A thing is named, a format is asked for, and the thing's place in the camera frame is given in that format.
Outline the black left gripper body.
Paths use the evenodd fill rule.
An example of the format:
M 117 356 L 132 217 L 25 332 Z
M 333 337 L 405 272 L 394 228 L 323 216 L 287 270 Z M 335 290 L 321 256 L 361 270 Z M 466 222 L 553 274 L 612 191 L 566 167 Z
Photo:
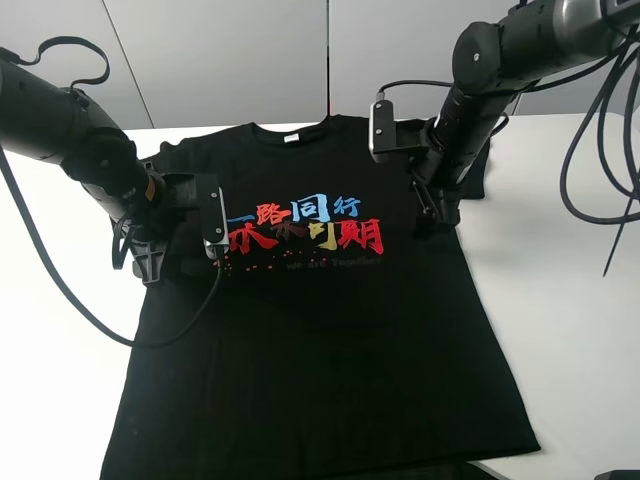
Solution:
M 168 240 L 188 212 L 198 211 L 210 196 L 210 176 L 193 173 L 161 173 L 149 161 L 142 163 L 146 189 L 133 187 L 119 197 L 119 259 L 135 247 Z

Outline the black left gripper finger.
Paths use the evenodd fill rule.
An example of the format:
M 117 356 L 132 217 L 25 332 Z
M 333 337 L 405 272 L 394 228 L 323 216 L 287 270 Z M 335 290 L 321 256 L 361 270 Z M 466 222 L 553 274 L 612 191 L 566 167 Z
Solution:
M 181 258 L 177 261 L 177 269 L 181 275 L 210 275 L 213 272 L 213 261 L 204 258 Z
M 158 285 L 165 257 L 165 242 L 134 240 L 130 252 L 133 257 L 134 276 L 145 286 Z

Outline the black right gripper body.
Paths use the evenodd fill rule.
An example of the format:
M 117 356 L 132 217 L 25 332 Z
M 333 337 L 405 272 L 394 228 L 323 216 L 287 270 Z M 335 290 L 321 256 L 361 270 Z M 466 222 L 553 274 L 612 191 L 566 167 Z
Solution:
M 421 139 L 426 121 L 423 119 L 411 119 L 407 121 L 407 136 L 411 138 L 413 143 L 415 139 Z M 430 174 L 430 183 L 435 182 L 435 186 L 443 186 L 444 181 L 450 174 L 450 165 L 446 162 L 446 158 L 441 159 L 436 156 L 435 150 L 427 148 L 416 148 L 409 154 L 409 163 L 413 167 L 417 167 L 419 175 L 424 176 Z M 474 161 L 468 165 L 466 173 L 457 184 L 460 198 L 462 200 L 479 200 L 480 199 L 480 155 L 477 155 Z

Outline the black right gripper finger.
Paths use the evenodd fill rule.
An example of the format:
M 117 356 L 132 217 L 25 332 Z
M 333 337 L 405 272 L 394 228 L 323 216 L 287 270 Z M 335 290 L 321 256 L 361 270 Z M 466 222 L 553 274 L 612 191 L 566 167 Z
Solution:
M 413 176 L 411 187 L 418 200 L 419 211 L 416 219 L 415 233 L 419 238 L 427 238 L 439 232 L 441 216 L 425 184 Z
M 442 220 L 446 225 L 458 225 L 460 222 L 460 192 L 444 192 L 442 196 Z

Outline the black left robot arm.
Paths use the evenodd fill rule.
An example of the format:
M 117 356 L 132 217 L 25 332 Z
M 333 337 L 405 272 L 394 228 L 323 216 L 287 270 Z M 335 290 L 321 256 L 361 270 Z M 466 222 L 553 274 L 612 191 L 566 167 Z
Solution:
M 155 285 L 164 269 L 196 276 L 218 265 L 217 220 L 206 223 L 198 256 L 179 247 L 176 235 L 193 212 L 219 215 L 208 205 L 214 181 L 140 159 L 136 144 L 82 90 L 83 80 L 60 88 L 30 73 L 31 65 L 1 51 L 1 145 L 57 165 L 82 185 L 110 217 L 113 268 L 131 254 L 136 276 Z

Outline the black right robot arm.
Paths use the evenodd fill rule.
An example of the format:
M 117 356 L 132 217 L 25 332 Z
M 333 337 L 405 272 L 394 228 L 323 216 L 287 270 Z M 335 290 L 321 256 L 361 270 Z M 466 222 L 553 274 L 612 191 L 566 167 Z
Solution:
M 613 217 L 589 215 L 568 193 L 574 153 L 589 124 L 597 121 L 597 152 L 605 176 L 629 204 L 639 199 L 639 167 L 631 143 L 637 76 L 629 85 L 623 124 L 629 186 L 613 174 L 603 139 L 603 123 L 619 81 L 627 70 L 639 69 L 636 1 L 523 1 L 497 23 L 474 22 L 464 30 L 454 47 L 449 93 L 438 116 L 423 128 L 423 152 L 413 168 L 427 220 L 437 227 L 459 224 L 462 183 L 517 96 L 559 86 L 549 79 L 554 74 L 569 71 L 562 81 L 570 83 L 605 65 L 611 69 L 564 156 L 560 196 L 569 213 L 586 223 L 622 227 L 638 221 L 631 210 Z

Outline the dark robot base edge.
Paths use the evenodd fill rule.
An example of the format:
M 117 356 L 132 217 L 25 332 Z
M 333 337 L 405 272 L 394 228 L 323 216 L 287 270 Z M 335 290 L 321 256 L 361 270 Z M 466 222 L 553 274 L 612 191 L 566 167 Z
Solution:
M 598 474 L 594 480 L 640 480 L 639 469 L 617 469 Z

